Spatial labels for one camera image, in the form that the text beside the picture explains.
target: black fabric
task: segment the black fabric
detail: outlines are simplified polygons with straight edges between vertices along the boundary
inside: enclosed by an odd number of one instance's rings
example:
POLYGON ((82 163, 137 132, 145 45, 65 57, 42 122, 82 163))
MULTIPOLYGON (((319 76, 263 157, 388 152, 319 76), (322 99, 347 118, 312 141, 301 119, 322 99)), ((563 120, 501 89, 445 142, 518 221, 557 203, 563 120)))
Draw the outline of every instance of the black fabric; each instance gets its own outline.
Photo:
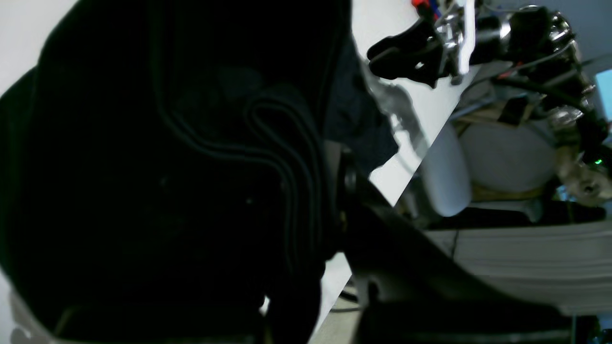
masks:
POLYGON ((0 263, 35 316, 267 294, 305 343, 338 228, 322 137, 366 170, 397 150, 334 86, 354 54, 348 0, 81 0, 0 99, 0 263))
POLYGON ((365 87, 353 40, 345 39, 331 84, 332 101, 323 134, 349 146, 355 152, 357 166, 367 176, 397 152, 397 143, 389 120, 365 87))

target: black plastic part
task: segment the black plastic part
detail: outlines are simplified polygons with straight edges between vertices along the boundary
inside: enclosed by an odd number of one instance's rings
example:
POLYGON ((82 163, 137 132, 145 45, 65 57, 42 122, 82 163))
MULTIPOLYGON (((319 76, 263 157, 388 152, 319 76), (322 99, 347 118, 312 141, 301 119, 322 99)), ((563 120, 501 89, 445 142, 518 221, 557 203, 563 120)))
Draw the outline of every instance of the black plastic part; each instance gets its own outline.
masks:
POLYGON ((554 99, 558 104, 569 105, 576 109, 579 109, 585 114, 592 113, 588 108, 583 106, 580 101, 565 92, 560 91, 556 88, 551 88, 542 84, 535 83, 528 80, 520 80, 517 78, 492 78, 491 82, 495 85, 509 86, 518 89, 524 89, 525 91, 538 92, 545 94, 548 98, 554 99))
POLYGON ((353 167, 344 167, 348 194, 345 253, 360 305, 400 301, 508 301, 466 273, 397 213, 353 167), (368 292, 374 284, 376 299, 368 292))
POLYGON ((436 87, 442 63, 442 42, 434 26, 419 20, 405 32, 386 37, 367 53, 374 75, 393 80, 408 78, 436 87))
POLYGON ((349 292, 346 292, 346 291, 341 291, 339 298, 343 299, 343 300, 346 300, 348 302, 354 302, 354 303, 358 302, 356 295, 353 295, 353 294, 351 294, 349 292))
POLYGON ((602 142, 608 137, 608 122, 599 118, 595 111, 586 113, 577 120, 576 125, 580 132, 580 147, 585 152, 598 151, 602 142))
POLYGON ((422 19, 426 20, 429 23, 434 23, 436 21, 436 13, 426 2, 423 2, 418 5, 416 9, 417 13, 419 14, 419 17, 421 17, 422 19))
POLYGON ((356 343, 569 344, 571 319, 519 302, 396 302, 364 311, 356 343))
POLYGON ((64 313, 54 335, 83 343, 262 343, 257 309, 178 305, 96 305, 64 313))
POLYGON ((479 18, 476 22, 476 46, 470 57, 471 65, 488 63, 502 58, 502 43, 498 17, 479 18))
POLYGON ((524 10, 510 18, 511 61, 533 61, 548 42, 551 28, 550 13, 546 7, 524 10))

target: light blue object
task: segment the light blue object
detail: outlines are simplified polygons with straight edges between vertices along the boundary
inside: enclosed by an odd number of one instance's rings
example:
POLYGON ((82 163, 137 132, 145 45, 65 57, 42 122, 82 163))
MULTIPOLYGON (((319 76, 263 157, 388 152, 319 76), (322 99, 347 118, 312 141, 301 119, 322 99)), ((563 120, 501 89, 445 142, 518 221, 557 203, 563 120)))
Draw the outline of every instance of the light blue object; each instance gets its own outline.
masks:
POLYGON ((612 329, 612 313, 598 314, 599 328, 602 330, 612 329))
POLYGON ((557 188, 557 194, 559 195, 559 201, 576 202, 576 198, 570 196, 570 194, 567 193, 567 189, 565 185, 561 185, 560 187, 557 188))
POLYGON ((439 215, 459 214, 472 201, 472 184, 463 149, 452 124, 447 123, 420 166, 431 207, 439 215))
POLYGON ((612 121, 612 70, 606 70, 595 76, 597 88, 603 103, 603 110, 608 121, 612 121))

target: cable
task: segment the cable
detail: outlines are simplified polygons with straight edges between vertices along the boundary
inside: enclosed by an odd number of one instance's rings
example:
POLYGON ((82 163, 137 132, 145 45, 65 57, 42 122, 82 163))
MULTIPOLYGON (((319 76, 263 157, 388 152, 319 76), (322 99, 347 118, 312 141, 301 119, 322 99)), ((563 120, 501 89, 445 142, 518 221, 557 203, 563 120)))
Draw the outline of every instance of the cable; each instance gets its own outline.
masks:
POLYGON ((585 66, 593 64, 593 63, 595 63, 595 62, 597 62, 597 61, 599 61, 599 60, 601 60, 603 58, 609 58, 609 57, 612 57, 612 53, 603 54, 603 55, 600 55, 600 56, 598 56, 596 58, 588 59, 588 60, 582 62, 581 65, 583 67, 585 67, 585 66))
POLYGON ((504 73, 502 73, 502 74, 506 74, 506 73, 509 73, 509 72, 516 72, 516 71, 521 70, 521 69, 527 69, 527 68, 535 67, 535 66, 537 66, 537 65, 539 65, 539 64, 542 64, 542 63, 544 63, 544 62, 548 62, 548 61, 550 61, 550 60, 552 60, 552 59, 556 59, 556 58, 558 58, 558 57, 559 57, 561 54, 565 53, 565 52, 566 52, 566 51, 567 51, 567 50, 568 50, 568 49, 569 49, 569 48, 570 48, 572 45, 573 45, 573 43, 568 43, 568 44, 566 44, 566 45, 565 45, 563 48, 561 48, 560 50, 555 51, 554 53, 552 53, 552 54, 550 54, 550 55, 548 55, 548 56, 545 56, 545 57, 543 57, 543 58, 537 59, 537 60, 535 60, 535 61, 531 61, 531 62, 529 62, 529 63, 525 63, 525 64, 522 64, 522 65, 518 65, 518 66, 516 66, 516 67, 512 67, 512 68, 510 68, 510 69, 506 70, 506 71, 505 71, 504 73))
POLYGON ((579 75, 579 71, 577 71, 576 69, 572 68, 570 70, 568 70, 567 72, 563 73, 563 74, 559 74, 556 77, 549 79, 548 81, 546 81, 544 83, 544 86, 547 87, 555 87, 561 83, 563 83, 564 81, 567 81, 575 76, 579 75))
POLYGON ((537 59, 535 61, 531 61, 529 63, 525 63, 525 64, 522 64, 522 65, 517 65, 517 66, 514 66, 514 67, 510 67, 510 68, 506 69, 505 71, 503 71, 501 73, 497 73, 497 74, 492 75, 490 77, 482 78, 482 79, 480 79, 478 81, 475 81, 475 82, 471 83, 466 89, 463 90, 463 94, 466 94, 470 89, 474 88, 474 86, 476 86, 478 84, 481 84, 481 83, 483 83, 485 81, 499 79, 504 74, 513 73, 513 72, 517 72, 519 70, 535 67, 535 66, 537 66, 539 64, 542 64, 544 62, 548 62, 548 61, 550 61, 552 59, 556 59, 561 54, 565 53, 571 46, 572 46, 572 44, 568 43, 566 46, 561 48, 559 51, 554 52, 553 54, 550 54, 550 55, 545 56, 543 58, 537 59))
POLYGON ((509 87, 514 87, 514 88, 524 89, 525 91, 532 91, 532 92, 537 92, 537 93, 541 93, 541 94, 546 94, 547 96, 549 96, 551 98, 557 99, 558 101, 562 102, 563 104, 566 104, 566 105, 568 105, 570 107, 573 107, 573 108, 576 108, 576 109, 582 111, 582 113, 584 113, 584 114, 590 112, 579 101, 577 101, 576 99, 574 99, 571 96, 567 95, 566 93, 561 92, 561 91, 559 91, 558 89, 555 89, 555 88, 549 88, 547 86, 534 83, 532 81, 517 80, 517 79, 514 79, 514 78, 505 78, 505 79, 493 79, 491 82, 493 84, 497 84, 497 85, 500 85, 500 86, 509 86, 509 87))
POLYGON ((355 307, 355 308, 332 308, 329 310, 329 313, 352 313, 352 312, 359 312, 361 311, 361 308, 359 307, 355 307))
POLYGON ((357 295, 351 294, 351 293, 349 293, 347 291, 344 291, 344 290, 340 292, 339 298, 343 299, 343 300, 346 300, 346 301, 349 301, 349 302, 353 302, 353 303, 357 303, 358 302, 357 301, 357 295))
POLYGON ((450 250, 450 259, 455 261, 455 252, 457 251, 457 241, 459 239, 459 230, 455 230, 455 237, 453 238, 453 247, 450 250))
POLYGON ((453 111, 452 114, 450 114, 449 117, 449 121, 456 121, 457 119, 460 119, 463 116, 466 116, 468 114, 471 114, 472 112, 479 110, 483 107, 489 106, 493 103, 495 103, 495 101, 497 101, 497 98, 495 97, 487 97, 484 99, 480 99, 480 100, 476 100, 470 104, 467 104, 459 109, 456 109, 455 111, 453 111))

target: blue wire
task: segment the blue wire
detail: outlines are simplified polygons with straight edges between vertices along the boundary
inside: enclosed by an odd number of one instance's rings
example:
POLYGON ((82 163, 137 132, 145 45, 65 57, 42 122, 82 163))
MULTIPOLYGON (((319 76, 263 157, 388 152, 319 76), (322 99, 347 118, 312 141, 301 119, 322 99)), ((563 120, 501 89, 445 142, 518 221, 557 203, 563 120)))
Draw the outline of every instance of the blue wire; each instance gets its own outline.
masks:
POLYGON ((437 0, 429 0, 429 6, 431 6, 431 9, 438 16, 438 18, 442 17, 442 13, 440 12, 440 9, 438 8, 437 0))

